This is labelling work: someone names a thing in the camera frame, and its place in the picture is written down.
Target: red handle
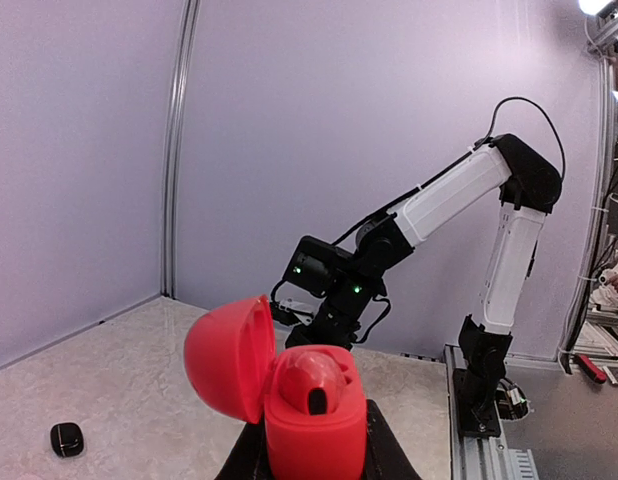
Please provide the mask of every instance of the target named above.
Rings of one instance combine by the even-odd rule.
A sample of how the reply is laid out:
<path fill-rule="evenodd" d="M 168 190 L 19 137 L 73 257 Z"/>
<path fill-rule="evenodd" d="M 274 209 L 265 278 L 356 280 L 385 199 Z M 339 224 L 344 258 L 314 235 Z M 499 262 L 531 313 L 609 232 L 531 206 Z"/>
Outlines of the red handle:
<path fill-rule="evenodd" d="M 594 382 L 605 383 L 607 381 L 607 374 L 596 367 L 586 355 L 575 355 L 574 360 L 582 371 L 585 372 Z"/>

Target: white wall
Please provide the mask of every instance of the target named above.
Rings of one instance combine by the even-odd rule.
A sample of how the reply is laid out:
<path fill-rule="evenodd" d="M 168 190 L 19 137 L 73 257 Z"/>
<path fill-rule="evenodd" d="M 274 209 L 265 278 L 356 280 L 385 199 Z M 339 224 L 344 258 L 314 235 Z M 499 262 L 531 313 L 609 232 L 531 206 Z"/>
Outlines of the white wall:
<path fill-rule="evenodd" d="M 0 1 L 0 365 L 158 292 L 181 13 Z"/>
<path fill-rule="evenodd" d="M 582 258 L 598 138 L 597 63 L 577 2 L 252 2 L 201 11 L 179 199 L 179 297 L 205 307 L 269 292 L 303 234 L 335 239 L 481 137 L 495 104 L 542 104 L 568 156 L 512 350 L 555 352 Z M 502 110 L 548 159 L 540 114 Z M 370 346 L 438 355 L 479 292 L 497 192 L 386 275 L 394 310 Z M 285 290 L 283 295 L 292 292 Z M 378 311 L 369 309 L 365 322 Z"/>

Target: speckled table surface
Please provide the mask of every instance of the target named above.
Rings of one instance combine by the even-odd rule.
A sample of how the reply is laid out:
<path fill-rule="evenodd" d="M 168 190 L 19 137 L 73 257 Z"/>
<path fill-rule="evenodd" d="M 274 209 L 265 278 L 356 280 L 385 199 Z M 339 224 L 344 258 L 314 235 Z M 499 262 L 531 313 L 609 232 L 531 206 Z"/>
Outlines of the speckled table surface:
<path fill-rule="evenodd" d="M 158 299 L 0 371 L 0 480 L 213 479 L 243 423 L 204 405 L 182 345 L 196 307 Z M 376 400 L 425 480 L 449 479 L 445 367 L 358 349 Z M 51 426 L 78 423 L 85 451 L 60 459 Z"/>

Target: red object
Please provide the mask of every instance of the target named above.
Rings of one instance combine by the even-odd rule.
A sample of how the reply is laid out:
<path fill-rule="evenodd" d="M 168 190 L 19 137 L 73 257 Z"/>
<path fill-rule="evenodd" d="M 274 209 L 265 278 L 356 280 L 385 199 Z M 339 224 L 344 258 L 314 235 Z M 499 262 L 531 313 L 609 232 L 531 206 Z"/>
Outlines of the red object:
<path fill-rule="evenodd" d="M 276 479 L 360 479 L 367 403 L 349 351 L 307 345 L 276 358 L 271 310 L 262 296 L 201 317 L 187 335 L 184 357 L 207 405 L 249 423 L 258 423 L 264 411 Z"/>
<path fill-rule="evenodd" d="M 582 371 L 594 382 L 605 383 L 607 381 L 607 374 L 596 367 L 586 355 L 575 355 L 574 360 Z"/>

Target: ceiling light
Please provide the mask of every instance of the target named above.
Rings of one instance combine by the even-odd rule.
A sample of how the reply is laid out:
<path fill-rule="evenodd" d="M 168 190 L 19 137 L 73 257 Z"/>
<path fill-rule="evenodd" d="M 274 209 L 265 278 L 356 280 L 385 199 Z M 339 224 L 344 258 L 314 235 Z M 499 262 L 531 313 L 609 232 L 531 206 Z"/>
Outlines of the ceiling light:
<path fill-rule="evenodd" d="M 587 15 L 597 15 L 603 8 L 609 5 L 613 0 L 578 0 L 580 10 Z"/>

